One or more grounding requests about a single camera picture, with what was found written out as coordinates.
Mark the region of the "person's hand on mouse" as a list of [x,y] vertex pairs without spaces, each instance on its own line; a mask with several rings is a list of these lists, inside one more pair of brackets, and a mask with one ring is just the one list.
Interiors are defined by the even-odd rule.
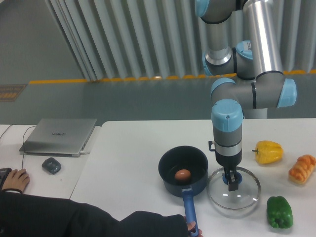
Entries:
[[20,170],[15,169],[15,170],[12,170],[8,174],[1,190],[24,193],[29,182],[30,182],[30,177],[26,169],[24,168]]

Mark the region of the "hand holding pan handle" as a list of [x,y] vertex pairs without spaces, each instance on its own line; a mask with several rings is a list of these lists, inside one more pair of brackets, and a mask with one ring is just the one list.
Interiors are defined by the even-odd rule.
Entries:
[[[197,230],[197,229],[196,229],[196,223],[195,223],[195,221],[188,222],[186,216],[183,216],[183,218],[184,218],[184,220],[185,220],[185,222],[186,222],[186,224],[187,224],[188,237],[190,237],[190,236],[191,236],[191,232],[192,232],[193,230]],[[203,235],[202,235],[202,230],[198,229],[198,235],[197,235],[197,236],[198,236],[198,237],[203,237]]]

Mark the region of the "black sleeve forearm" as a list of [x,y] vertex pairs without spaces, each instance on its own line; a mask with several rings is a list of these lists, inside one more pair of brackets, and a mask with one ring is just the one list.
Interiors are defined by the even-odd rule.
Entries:
[[2,191],[2,237],[187,237],[182,215],[136,211],[116,220],[104,210],[70,199]]

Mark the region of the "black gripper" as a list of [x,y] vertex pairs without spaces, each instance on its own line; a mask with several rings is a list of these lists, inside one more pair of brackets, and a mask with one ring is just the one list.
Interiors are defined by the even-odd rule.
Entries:
[[218,164],[224,167],[224,172],[222,174],[222,180],[224,183],[228,183],[228,191],[232,192],[238,189],[238,173],[235,168],[238,166],[242,160],[242,151],[233,156],[224,156],[215,151],[215,158]]

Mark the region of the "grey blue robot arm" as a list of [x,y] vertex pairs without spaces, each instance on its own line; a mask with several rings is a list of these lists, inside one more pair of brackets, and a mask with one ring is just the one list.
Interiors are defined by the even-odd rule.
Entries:
[[[282,108],[295,104],[296,83],[284,77],[271,0],[197,0],[196,15],[215,29],[211,47],[203,55],[207,75],[235,73],[241,84],[218,79],[211,87],[211,119],[214,141],[210,143],[224,169],[229,191],[242,181],[237,166],[242,157],[242,122],[245,110]],[[224,36],[225,23],[242,10],[250,39],[230,47]]]

